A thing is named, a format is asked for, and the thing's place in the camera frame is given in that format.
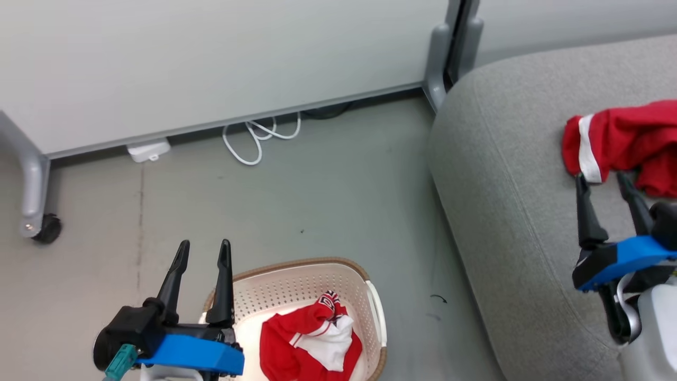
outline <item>sofa seam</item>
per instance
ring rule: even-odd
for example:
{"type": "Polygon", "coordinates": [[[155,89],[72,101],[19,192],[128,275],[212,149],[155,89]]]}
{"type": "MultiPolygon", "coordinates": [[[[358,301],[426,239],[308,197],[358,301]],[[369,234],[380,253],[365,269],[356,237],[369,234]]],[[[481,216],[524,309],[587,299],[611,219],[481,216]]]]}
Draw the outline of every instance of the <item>sofa seam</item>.
{"type": "Polygon", "coordinates": [[[533,222],[531,221],[531,216],[529,215],[529,212],[527,211],[526,207],[524,206],[524,202],[523,202],[522,198],[519,196],[519,193],[517,192],[517,185],[515,184],[514,176],[512,175],[512,172],[510,171],[510,166],[507,164],[507,160],[505,159],[503,152],[498,148],[498,144],[496,144],[496,141],[494,140],[494,135],[492,134],[492,131],[490,130],[490,128],[488,128],[488,124],[487,124],[487,121],[486,121],[486,118],[485,118],[485,115],[484,115],[484,108],[481,106],[481,103],[480,103],[479,98],[477,96],[476,76],[473,76],[473,78],[472,78],[471,89],[473,91],[473,99],[475,100],[475,103],[477,104],[477,108],[479,109],[479,116],[481,118],[482,128],[489,135],[489,139],[491,139],[491,142],[492,142],[496,152],[498,153],[498,155],[501,159],[501,162],[502,162],[502,164],[505,168],[505,172],[508,174],[508,179],[510,181],[510,187],[512,189],[512,193],[519,203],[519,209],[520,209],[521,213],[526,217],[527,227],[529,229],[529,235],[532,236],[536,240],[536,243],[538,245],[538,249],[541,251],[542,257],[543,257],[544,262],[546,263],[546,266],[547,266],[547,269],[548,269],[548,275],[557,282],[557,285],[559,287],[559,292],[562,295],[562,297],[564,297],[564,299],[566,300],[567,309],[575,317],[576,323],[580,327],[582,327],[585,330],[585,332],[594,339],[595,342],[603,345],[605,348],[613,350],[614,349],[613,347],[604,343],[600,338],[597,337],[597,335],[593,334],[590,331],[590,329],[588,329],[588,327],[586,327],[585,324],[582,323],[581,317],[578,315],[578,312],[571,305],[571,299],[569,299],[567,294],[564,292],[564,286],[562,285],[560,280],[555,276],[554,270],[552,269],[552,264],[550,263],[548,256],[543,255],[545,253],[545,251],[543,250],[543,245],[542,245],[541,240],[538,237],[538,235],[535,234],[535,232],[534,232],[533,222]]]}

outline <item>white cable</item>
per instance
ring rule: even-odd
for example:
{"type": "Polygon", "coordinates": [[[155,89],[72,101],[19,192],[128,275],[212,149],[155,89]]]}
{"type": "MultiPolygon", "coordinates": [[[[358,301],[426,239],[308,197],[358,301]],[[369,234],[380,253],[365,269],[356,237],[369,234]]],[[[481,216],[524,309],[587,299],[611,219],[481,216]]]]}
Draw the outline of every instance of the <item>white cable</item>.
{"type": "Polygon", "coordinates": [[[281,135],[277,133],[277,128],[278,128],[278,121],[275,119],[275,117],[272,117],[273,119],[273,129],[267,129],[266,127],[263,127],[262,125],[258,124],[255,121],[246,121],[244,122],[244,126],[247,127],[247,130],[249,131],[249,134],[254,138],[254,143],[256,144],[256,150],[258,152],[257,158],[254,161],[247,161],[244,160],[242,157],[240,157],[237,153],[235,153],[235,150],[233,147],[230,145],[228,142],[228,139],[225,137],[225,133],[228,130],[228,127],[230,125],[225,125],[223,127],[223,131],[221,133],[221,137],[223,138],[223,142],[225,143],[226,148],[230,151],[235,158],[241,162],[242,164],[246,165],[256,165],[261,161],[261,157],[263,156],[263,151],[261,150],[261,141],[262,140],[268,140],[271,137],[275,136],[276,138],[284,139],[284,140],[289,140],[296,138],[297,135],[299,135],[299,131],[301,130],[301,113],[297,113],[297,128],[296,131],[294,131],[293,134],[291,135],[281,135]],[[258,136],[254,132],[254,127],[258,127],[259,129],[262,129],[264,132],[267,133],[267,135],[264,136],[258,136]]]}

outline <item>red cloth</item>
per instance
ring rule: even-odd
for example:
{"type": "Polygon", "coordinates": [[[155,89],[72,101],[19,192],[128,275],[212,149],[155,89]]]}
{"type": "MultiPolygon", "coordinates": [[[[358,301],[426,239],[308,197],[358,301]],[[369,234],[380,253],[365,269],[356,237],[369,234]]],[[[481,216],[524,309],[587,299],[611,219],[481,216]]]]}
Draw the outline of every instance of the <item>red cloth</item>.
{"type": "Polygon", "coordinates": [[[640,167],[637,188],[677,197],[677,100],[577,115],[565,127],[562,156],[570,174],[589,182],[640,167]]]}
{"type": "Polygon", "coordinates": [[[328,292],[312,305],[287,315],[275,315],[261,327],[261,370],[270,381],[349,381],[362,352],[355,332],[343,360],[343,372],[330,372],[305,349],[295,347],[301,335],[322,335],[327,324],[348,315],[338,296],[328,292]]]}

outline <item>basket handle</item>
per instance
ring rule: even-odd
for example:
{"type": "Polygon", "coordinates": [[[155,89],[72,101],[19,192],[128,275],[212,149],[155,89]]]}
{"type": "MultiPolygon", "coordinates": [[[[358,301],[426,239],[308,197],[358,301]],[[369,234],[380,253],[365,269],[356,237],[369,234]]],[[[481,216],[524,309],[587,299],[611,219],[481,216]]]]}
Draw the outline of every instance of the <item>basket handle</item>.
{"type": "Polygon", "coordinates": [[[383,314],[383,305],[380,302],[378,297],[378,291],[376,287],[372,284],[371,281],[365,281],[367,287],[369,287],[369,303],[372,305],[372,310],[374,314],[374,323],[379,329],[378,339],[381,341],[381,346],[386,346],[388,342],[388,333],[385,328],[385,315],[383,314]]]}

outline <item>caster wheel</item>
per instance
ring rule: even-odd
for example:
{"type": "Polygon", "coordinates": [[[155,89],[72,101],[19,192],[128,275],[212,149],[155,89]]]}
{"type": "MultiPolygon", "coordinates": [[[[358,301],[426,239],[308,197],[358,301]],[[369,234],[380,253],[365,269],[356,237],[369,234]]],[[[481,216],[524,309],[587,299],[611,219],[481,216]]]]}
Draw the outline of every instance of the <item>caster wheel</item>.
{"type": "Polygon", "coordinates": [[[54,213],[43,216],[43,225],[40,233],[33,237],[33,241],[49,244],[54,242],[61,234],[61,220],[54,213]]]}

